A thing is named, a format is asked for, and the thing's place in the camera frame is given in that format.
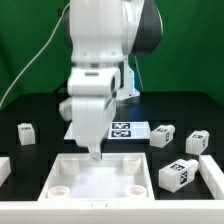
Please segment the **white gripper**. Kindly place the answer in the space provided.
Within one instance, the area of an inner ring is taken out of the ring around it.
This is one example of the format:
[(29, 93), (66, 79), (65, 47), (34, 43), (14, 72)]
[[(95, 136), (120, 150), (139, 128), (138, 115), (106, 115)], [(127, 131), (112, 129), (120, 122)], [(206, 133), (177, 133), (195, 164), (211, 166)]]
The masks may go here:
[(73, 67), (68, 79), (69, 98), (59, 104), (64, 120), (72, 122), (76, 144), (87, 147), (93, 160), (101, 159), (101, 142), (116, 114), (120, 70), (116, 67)]

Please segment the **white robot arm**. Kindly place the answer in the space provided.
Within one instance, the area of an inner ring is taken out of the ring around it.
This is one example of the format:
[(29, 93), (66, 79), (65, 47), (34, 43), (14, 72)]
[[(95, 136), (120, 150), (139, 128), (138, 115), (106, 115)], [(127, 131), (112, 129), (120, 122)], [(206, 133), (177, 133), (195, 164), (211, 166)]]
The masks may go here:
[(152, 52), (162, 35), (155, 0), (70, 1), (72, 68), (69, 98), (59, 111), (71, 123), (76, 144), (87, 148), (93, 159), (101, 158), (116, 104), (139, 95), (128, 57)]

